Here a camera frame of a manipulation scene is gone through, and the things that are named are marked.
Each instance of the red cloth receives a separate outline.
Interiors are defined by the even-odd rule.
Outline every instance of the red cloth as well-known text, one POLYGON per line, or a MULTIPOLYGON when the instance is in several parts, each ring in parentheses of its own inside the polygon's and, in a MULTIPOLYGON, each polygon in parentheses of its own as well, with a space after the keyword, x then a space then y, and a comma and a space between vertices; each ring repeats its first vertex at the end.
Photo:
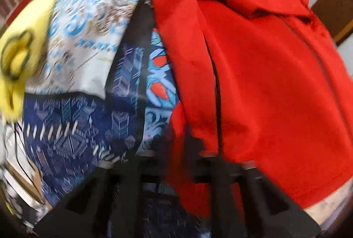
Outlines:
POLYGON ((308 0, 152 0, 181 103, 169 181, 185 209, 208 213, 208 192, 182 169, 183 129, 218 151, 220 82, 224 156, 257 166, 301 207, 352 176, 353 85, 308 0))

